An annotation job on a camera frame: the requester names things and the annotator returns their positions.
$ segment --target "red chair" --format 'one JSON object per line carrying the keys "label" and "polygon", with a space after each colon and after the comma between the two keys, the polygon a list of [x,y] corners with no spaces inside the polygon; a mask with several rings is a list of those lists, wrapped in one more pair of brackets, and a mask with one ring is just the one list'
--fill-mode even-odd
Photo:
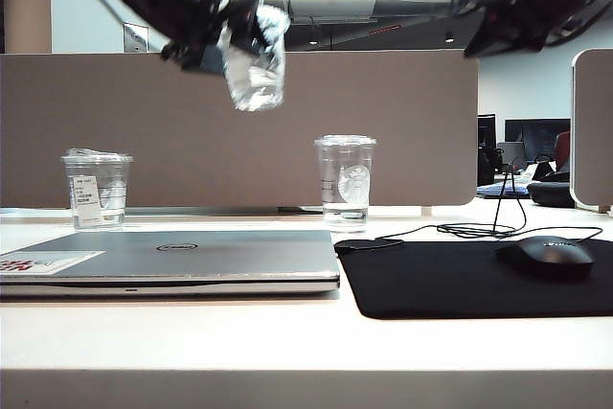
{"label": "red chair", "polygon": [[561,168],[568,162],[568,157],[571,155],[571,132],[564,131],[559,133],[556,137],[555,158],[556,171],[560,171]]}

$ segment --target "dell logo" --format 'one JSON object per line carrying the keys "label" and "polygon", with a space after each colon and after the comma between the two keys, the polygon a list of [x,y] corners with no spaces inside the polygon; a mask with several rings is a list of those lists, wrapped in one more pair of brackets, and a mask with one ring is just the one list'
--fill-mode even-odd
{"label": "dell logo", "polygon": [[162,246],[158,246],[156,249],[158,251],[183,251],[197,248],[197,244],[193,243],[177,243],[177,244],[163,244]]}

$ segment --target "plastic cup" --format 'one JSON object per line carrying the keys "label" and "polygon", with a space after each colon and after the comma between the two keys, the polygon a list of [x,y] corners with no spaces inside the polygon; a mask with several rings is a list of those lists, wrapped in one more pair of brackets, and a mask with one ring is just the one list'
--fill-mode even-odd
{"label": "plastic cup", "polygon": [[121,229],[129,165],[123,153],[71,148],[61,157],[66,166],[75,230]]}
{"label": "plastic cup", "polygon": [[329,134],[315,140],[324,205],[332,231],[360,232],[368,219],[376,139],[355,134]]}

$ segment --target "starbucks logo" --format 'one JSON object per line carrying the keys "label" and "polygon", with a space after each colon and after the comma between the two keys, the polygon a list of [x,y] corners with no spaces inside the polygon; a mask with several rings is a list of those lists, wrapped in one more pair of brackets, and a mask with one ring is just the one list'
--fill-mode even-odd
{"label": "starbucks logo", "polygon": [[371,173],[362,165],[343,168],[338,178],[338,192],[347,203],[368,204]]}

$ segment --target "ceiling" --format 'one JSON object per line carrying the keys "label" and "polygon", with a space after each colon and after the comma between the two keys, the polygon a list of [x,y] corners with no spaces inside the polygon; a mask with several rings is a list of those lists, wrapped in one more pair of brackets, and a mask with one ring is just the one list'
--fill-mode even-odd
{"label": "ceiling", "polygon": [[[463,48],[479,17],[448,18],[448,3],[398,0],[282,0],[292,20],[288,50]],[[445,35],[453,34],[453,43]]]}

